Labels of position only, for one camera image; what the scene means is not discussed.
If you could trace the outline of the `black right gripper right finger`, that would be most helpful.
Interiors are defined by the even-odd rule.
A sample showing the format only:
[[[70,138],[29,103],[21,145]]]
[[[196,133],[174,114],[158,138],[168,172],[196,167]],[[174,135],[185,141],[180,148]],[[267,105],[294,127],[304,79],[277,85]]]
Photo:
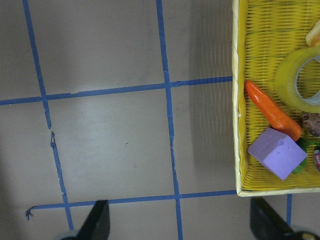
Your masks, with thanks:
[[[250,200],[250,230],[256,240],[299,240],[300,234],[262,197]]]

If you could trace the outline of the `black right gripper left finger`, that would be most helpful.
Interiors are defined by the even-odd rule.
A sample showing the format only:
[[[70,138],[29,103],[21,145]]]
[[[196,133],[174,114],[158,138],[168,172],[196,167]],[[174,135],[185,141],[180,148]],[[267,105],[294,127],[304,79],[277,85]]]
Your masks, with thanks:
[[[107,240],[111,222],[108,200],[95,202],[88,217],[77,234],[78,240]]]

